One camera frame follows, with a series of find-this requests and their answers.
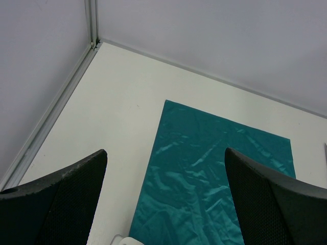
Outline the teal cloth napkin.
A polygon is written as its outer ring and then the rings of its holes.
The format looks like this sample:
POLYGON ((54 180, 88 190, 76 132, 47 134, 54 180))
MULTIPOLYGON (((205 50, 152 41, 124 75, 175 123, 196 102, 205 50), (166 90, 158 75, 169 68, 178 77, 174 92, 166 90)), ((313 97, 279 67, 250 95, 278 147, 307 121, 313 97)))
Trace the teal cloth napkin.
POLYGON ((129 236, 143 244, 242 244, 227 148, 295 176, 288 138, 165 101, 129 236))

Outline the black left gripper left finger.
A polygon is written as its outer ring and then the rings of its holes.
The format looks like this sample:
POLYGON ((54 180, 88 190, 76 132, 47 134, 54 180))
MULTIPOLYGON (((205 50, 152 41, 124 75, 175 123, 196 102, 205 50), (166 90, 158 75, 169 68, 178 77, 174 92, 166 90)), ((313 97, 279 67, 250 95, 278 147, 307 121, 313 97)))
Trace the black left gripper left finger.
POLYGON ((87 244, 106 166, 99 150, 1 191, 1 244, 87 244))

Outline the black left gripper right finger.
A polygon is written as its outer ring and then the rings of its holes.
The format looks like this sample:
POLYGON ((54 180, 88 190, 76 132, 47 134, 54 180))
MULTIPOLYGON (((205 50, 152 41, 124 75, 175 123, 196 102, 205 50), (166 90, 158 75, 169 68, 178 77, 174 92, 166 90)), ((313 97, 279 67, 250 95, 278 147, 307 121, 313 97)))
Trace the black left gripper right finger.
POLYGON ((326 244, 326 189, 225 150, 225 169, 245 244, 326 244))

